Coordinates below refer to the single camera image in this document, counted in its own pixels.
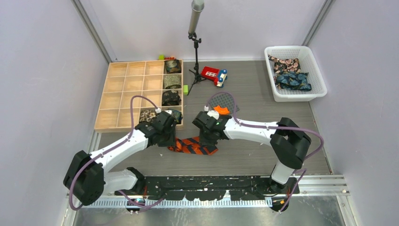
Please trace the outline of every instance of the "striped fabric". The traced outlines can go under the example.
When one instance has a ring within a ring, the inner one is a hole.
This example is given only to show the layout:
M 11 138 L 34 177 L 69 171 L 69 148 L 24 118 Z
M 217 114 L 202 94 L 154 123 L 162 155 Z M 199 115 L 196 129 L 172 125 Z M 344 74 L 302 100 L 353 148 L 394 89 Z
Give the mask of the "striped fabric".
M 199 142 L 199 137 L 187 138 L 182 140 L 176 137 L 176 146 L 169 146 L 168 149 L 174 152 L 205 155 L 213 155 L 217 151 L 216 146 L 200 145 Z

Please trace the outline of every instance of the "microphone stand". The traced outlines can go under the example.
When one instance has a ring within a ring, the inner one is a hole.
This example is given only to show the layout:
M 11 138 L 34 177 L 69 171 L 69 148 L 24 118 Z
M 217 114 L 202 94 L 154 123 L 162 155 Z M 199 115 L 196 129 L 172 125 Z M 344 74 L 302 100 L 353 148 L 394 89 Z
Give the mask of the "microphone stand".
M 195 70 L 195 72 L 192 71 L 192 70 L 189 70 L 191 73 L 194 74 L 194 82 L 192 83 L 192 85 L 190 87 L 190 90 L 188 91 L 187 95 L 190 94 L 192 86 L 194 84 L 197 84 L 197 83 L 200 83 L 200 82 L 206 80 L 205 78 L 201 77 L 201 74 L 198 71 L 199 68 L 200 68 L 200 66 L 198 64 L 198 44 L 201 43 L 201 38 L 197 39 L 197 34 L 195 32 L 193 34 L 188 34 L 188 38 L 194 41 L 194 48 L 195 48 L 195 66 L 194 66 L 194 70 Z

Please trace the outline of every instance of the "white basket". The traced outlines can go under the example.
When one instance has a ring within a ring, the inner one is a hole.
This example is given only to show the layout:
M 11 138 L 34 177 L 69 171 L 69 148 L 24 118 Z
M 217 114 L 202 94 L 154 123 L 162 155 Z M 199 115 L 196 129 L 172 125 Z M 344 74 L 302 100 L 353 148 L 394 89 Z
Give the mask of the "white basket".
M 312 90 L 303 92 L 298 90 L 277 89 L 273 79 L 274 62 L 269 60 L 268 54 L 280 59 L 298 58 L 299 65 L 301 66 L 301 72 L 309 73 L 307 80 L 308 83 L 311 84 Z M 316 97 L 323 97 L 327 94 L 327 87 L 310 48 L 306 46 L 267 47 L 264 49 L 264 56 L 266 58 L 267 71 L 269 73 L 269 79 L 275 101 L 310 101 Z

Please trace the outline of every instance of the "wall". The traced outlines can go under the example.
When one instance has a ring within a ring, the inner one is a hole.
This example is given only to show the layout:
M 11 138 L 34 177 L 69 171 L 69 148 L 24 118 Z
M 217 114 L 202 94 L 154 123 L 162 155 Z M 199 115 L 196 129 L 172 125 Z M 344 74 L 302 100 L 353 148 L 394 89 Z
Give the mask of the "wall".
M 82 0 L 113 59 L 195 59 L 192 0 Z M 264 59 L 264 48 L 301 45 L 324 0 L 205 0 L 200 59 Z
M 311 49 L 328 94 L 311 102 L 362 226 L 397 225 L 398 1 L 336 1 Z
M 68 0 L 2 1 L 0 17 L 0 225 L 57 226 L 107 63 Z

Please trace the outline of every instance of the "green block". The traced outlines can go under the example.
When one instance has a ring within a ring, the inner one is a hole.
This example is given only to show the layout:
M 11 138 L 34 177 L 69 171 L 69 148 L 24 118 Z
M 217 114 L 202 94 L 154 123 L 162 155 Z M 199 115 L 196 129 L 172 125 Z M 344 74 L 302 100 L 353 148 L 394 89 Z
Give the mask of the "green block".
M 183 86 L 183 94 L 187 95 L 188 94 L 188 85 Z

